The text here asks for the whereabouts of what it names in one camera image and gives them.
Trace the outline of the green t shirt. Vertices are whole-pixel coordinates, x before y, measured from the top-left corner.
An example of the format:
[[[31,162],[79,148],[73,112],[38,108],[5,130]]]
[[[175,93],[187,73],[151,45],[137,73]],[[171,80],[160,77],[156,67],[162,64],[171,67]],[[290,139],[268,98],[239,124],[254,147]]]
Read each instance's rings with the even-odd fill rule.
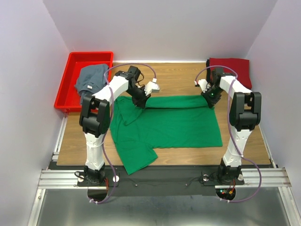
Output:
[[[119,96],[110,130],[129,175],[153,163],[156,148],[222,146],[214,109],[200,95],[150,97],[144,109],[134,106],[130,97]]]

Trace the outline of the folded black t shirt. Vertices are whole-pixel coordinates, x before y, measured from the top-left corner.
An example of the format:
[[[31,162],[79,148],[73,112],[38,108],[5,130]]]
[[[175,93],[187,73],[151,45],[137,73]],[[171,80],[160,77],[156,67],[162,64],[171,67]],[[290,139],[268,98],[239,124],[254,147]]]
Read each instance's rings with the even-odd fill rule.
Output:
[[[209,83],[209,84],[212,84],[212,78],[211,78],[211,68],[210,68],[210,59],[207,59],[206,61],[206,81]]]

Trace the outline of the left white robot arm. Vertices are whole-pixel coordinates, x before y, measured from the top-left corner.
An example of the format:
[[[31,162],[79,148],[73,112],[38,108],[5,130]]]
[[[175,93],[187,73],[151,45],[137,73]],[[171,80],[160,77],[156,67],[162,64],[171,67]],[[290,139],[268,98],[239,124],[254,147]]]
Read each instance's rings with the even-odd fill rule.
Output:
[[[86,139],[87,159],[83,173],[76,173],[82,181],[98,186],[105,181],[104,139],[112,120],[115,100],[126,92],[132,97],[134,106],[144,109],[153,91],[159,91],[157,78],[146,85],[139,85],[141,70],[130,66],[128,71],[118,71],[103,89],[83,98],[79,124]]]

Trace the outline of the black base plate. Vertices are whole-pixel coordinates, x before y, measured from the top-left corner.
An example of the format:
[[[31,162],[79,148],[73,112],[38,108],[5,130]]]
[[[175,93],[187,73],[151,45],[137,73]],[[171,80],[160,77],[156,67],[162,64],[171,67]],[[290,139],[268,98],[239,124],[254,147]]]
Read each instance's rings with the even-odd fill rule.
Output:
[[[148,166],[131,175],[125,168],[116,166],[112,170],[104,168],[104,181],[89,180],[81,171],[75,172],[79,187],[104,187],[115,197],[134,196],[177,196],[204,195],[215,196],[216,186],[229,188],[243,185],[243,177],[220,176],[216,165],[209,166]]]

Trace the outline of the aluminium rail frame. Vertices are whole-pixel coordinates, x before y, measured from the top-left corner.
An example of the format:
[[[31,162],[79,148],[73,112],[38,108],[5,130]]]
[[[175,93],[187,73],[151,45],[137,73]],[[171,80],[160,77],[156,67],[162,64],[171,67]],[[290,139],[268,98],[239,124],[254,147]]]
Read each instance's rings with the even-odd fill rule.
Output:
[[[205,194],[114,196],[95,205],[87,189],[76,185],[75,166],[55,169],[62,142],[75,126],[65,116],[53,161],[40,174],[28,224],[31,226],[297,226],[298,212],[285,169],[263,168],[262,186],[251,200],[226,204]]]

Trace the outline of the grey t shirt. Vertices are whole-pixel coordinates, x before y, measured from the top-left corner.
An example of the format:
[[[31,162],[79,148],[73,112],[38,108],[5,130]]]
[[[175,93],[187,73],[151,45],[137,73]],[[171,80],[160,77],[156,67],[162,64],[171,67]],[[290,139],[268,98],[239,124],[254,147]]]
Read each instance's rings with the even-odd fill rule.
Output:
[[[79,77],[74,85],[80,96],[82,105],[85,96],[99,92],[106,85],[104,73],[109,69],[107,64],[89,65],[80,70]]]

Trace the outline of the red plastic bin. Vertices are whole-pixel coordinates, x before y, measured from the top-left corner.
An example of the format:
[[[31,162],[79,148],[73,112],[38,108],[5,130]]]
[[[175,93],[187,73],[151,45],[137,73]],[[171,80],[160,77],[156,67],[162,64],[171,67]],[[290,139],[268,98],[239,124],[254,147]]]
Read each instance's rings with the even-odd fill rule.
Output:
[[[114,54],[111,51],[71,52],[57,92],[54,108],[63,113],[80,112],[80,95],[75,84],[82,68],[106,64],[112,67]]]

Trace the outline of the folded red t shirt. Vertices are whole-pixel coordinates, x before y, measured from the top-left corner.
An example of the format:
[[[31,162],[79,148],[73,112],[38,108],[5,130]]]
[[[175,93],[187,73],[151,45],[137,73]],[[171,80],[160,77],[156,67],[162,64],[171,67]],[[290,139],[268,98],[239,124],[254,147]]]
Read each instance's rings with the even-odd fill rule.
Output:
[[[238,81],[246,88],[251,89],[250,60],[242,58],[209,58],[206,66],[222,65],[233,69],[238,74]]]

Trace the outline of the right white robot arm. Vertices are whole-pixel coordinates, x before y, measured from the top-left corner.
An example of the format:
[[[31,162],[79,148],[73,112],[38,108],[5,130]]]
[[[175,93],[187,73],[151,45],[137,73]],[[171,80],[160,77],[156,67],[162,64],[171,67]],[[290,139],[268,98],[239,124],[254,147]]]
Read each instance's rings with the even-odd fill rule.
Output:
[[[209,66],[213,69],[209,79],[196,82],[201,96],[208,107],[213,108],[222,97],[228,94],[227,124],[230,134],[226,153],[216,172],[217,180],[226,184],[234,179],[243,180],[241,173],[243,152],[249,136],[261,121],[261,93],[252,92],[238,81],[237,73],[226,66]]]

